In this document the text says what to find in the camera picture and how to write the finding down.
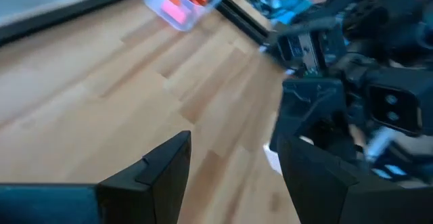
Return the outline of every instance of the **blue component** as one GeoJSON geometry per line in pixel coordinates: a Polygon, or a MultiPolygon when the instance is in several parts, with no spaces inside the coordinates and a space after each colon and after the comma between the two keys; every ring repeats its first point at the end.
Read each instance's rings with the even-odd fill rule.
{"type": "Polygon", "coordinates": [[[391,179],[392,177],[388,174],[385,173],[383,170],[380,169],[372,169],[372,171],[378,175],[379,177],[385,178],[385,179],[391,179]]]}
{"type": "Polygon", "coordinates": [[[406,172],[403,171],[403,170],[401,170],[401,168],[398,167],[398,166],[394,166],[394,165],[388,165],[388,164],[386,164],[385,167],[386,167],[389,171],[391,171],[391,173],[394,173],[395,175],[400,175],[400,176],[405,176],[405,175],[406,175],[406,172]]]}
{"type": "Polygon", "coordinates": [[[281,6],[283,7],[294,6],[292,11],[287,12],[273,20],[273,22],[280,21],[283,24],[288,24],[296,14],[307,10],[311,6],[311,2],[309,0],[302,0],[301,2],[299,0],[280,0],[280,2],[281,6]]]}

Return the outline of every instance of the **wooden floor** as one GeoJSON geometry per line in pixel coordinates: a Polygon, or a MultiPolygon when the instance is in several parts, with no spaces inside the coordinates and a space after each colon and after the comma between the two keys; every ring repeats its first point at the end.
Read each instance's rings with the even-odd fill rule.
{"type": "Polygon", "coordinates": [[[126,0],[0,49],[0,181],[95,183],[181,130],[179,223],[298,223],[261,150],[283,71],[218,12],[177,32],[126,0]]]}

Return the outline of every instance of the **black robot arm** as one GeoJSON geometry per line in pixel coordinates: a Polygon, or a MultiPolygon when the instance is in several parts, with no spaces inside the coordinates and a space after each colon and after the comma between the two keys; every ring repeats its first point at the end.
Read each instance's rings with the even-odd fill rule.
{"type": "Polygon", "coordinates": [[[301,223],[431,223],[433,188],[404,189],[357,160],[345,91],[340,79],[283,83],[271,149],[301,223]]]}

